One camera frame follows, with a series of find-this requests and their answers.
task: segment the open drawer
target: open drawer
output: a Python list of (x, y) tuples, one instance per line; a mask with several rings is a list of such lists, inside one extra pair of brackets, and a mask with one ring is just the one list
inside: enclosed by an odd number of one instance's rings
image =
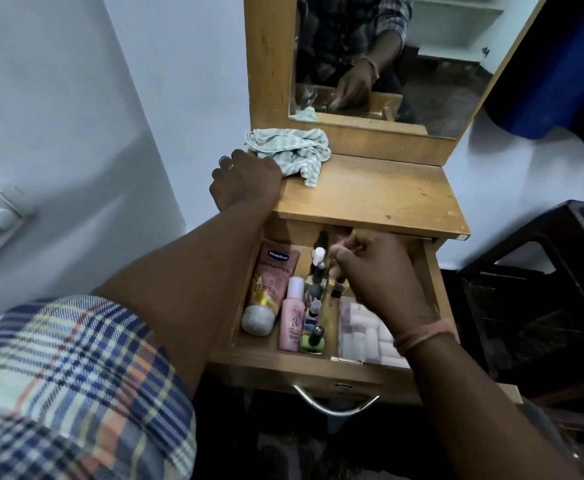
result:
[[(264, 227), (264, 237), (277, 242), (301, 246), (296, 276), (308, 273), (312, 244), (321, 230), (326, 230), (330, 242), (337, 235), (347, 235), (351, 229), (335, 225), (292, 221), (271, 217)], [(454, 324), (445, 287), (431, 239), (403, 237), (425, 295), (442, 318)], [(252, 263), (256, 261), (258, 248)], [(252, 267), (245, 278), (247, 294)], [(329, 296), (330, 288), (324, 296)], [(325, 327), (325, 351), (322, 355), (289, 353), (278, 349), (280, 320), (267, 337), (254, 337), (241, 329), (243, 303), (228, 320), (208, 364), (208, 370), (224, 383), (237, 387), (261, 388), (294, 392), (292, 386), (307, 389), (318, 397), (347, 395), (369, 398), (379, 395), (392, 403), (419, 403), (420, 399), (409, 369), (352, 363), (338, 359), (338, 306), (324, 304), (319, 323)]]

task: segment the pink lotion bottle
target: pink lotion bottle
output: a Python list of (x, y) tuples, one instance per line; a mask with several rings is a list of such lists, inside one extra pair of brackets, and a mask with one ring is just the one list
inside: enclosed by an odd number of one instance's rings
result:
[(288, 281), (288, 297), (281, 305), (281, 328), (279, 333), (279, 349), (288, 352), (298, 352), (298, 344), (303, 330), (305, 304), (303, 294), (305, 280), (292, 276)]

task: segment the drawer handle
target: drawer handle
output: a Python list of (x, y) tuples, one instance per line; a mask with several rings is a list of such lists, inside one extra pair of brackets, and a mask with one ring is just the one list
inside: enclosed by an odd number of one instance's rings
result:
[(294, 389), (296, 389), (296, 392), (298, 394), (300, 394), (301, 397), (303, 397), (303, 399), (305, 400), (305, 402), (308, 403), (310, 406), (312, 406), (312, 408), (316, 409), (317, 411), (319, 411), (323, 414), (327, 414), (328, 416), (336, 416), (336, 417), (340, 417), (340, 418), (353, 416), (355, 414), (360, 413), (361, 411), (365, 411), (372, 404), (376, 403), (376, 401), (378, 401), (379, 398), (381, 397), (381, 396), (377, 395), (376, 397), (373, 397), (372, 399), (370, 399), (367, 403), (359, 404), (354, 409), (350, 409), (347, 411), (333, 411), (331, 409), (326, 408), (322, 404), (319, 404), (316, 401), (314, 401), (313, 397), (310, 396), (309, 394), (307, 394), (305, 392), (305, 389), (303, 389), (301, 386), (293, 385), (292, 387)]

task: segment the orange thread bracelet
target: orange thread bracelet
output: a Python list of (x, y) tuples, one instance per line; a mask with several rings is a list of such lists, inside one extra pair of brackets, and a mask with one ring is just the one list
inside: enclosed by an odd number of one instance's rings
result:
[(446, 333), (452, 338), (454, 337), (452, 327), (450, 327), (448, 322), (442, 319), (428, 325), (417, 326), (412, 330), (400, 334), (394, 339), (394, 347), (399, 351), (399, 354), (405, 357), (405, 354), (407, 354), (411, 348), (441, 333)]

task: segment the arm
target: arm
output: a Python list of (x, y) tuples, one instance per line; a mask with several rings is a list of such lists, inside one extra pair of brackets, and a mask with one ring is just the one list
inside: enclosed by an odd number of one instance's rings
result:
[(280, 196), (281, 171), (273, 160), (235, 150), (221, 165), (210, 186), (221, 212), (94, 292), (129, 308), (152, 328), (192, 394), (216, 333), (241, 303), (250, 256)]
[[(438, 319), (393, 235), (363, 232), (342, 244), (329, 251), (338, 265), (330, 274), (344, 273), (394, 337)], [(406, 358), (458, 478), (581, 479), (454, 339), (438, 335)]]
[[(414, 0), (380, 0), (376, 16), (376, 38), (367, 56), (374, 61), (378, 73), (392, 68), (405, 45)], [(365, 104), (372, 93), (375, 71), (370, 61), (361, 59), (338, 81), (330, 109)]]

